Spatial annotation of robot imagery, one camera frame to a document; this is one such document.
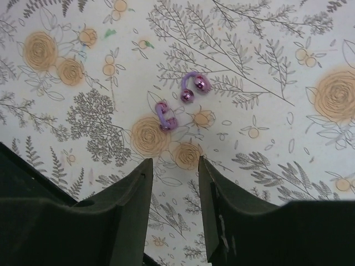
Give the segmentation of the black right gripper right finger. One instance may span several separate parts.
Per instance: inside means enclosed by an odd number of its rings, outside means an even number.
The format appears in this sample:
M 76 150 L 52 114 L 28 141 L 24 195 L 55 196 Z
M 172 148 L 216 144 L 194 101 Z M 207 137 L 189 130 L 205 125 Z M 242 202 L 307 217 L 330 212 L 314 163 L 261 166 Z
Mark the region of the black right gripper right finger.
M 212 265 L 353 265 L 354 202 L 266 202 L 199 159 L 207 261 Z

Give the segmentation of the purple clip earbud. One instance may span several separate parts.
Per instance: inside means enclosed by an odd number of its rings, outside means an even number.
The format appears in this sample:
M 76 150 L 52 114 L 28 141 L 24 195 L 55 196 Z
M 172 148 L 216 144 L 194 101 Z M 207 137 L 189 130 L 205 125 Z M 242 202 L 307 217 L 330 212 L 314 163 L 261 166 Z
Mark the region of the purple clip earbud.
M 189 79 L 193 79 L 194 88 L 199 94 L 207 94 L 211 90 L 211 84 L 208 78 L 198 72 L 192 71 L 183 76 L 181 81 L 180 99 L 184 103 L 192 103 L 195 99 L 194 92 L 187 87 Z
M 163 132 L 169 132 L 175 130 L 178 127 L 178 121 L 175 117 L 169 117 L 170 111 L 168 105 L 164 101 L 160 101 L 155 105 L 155 111 L 160 121 L 160 130 Z

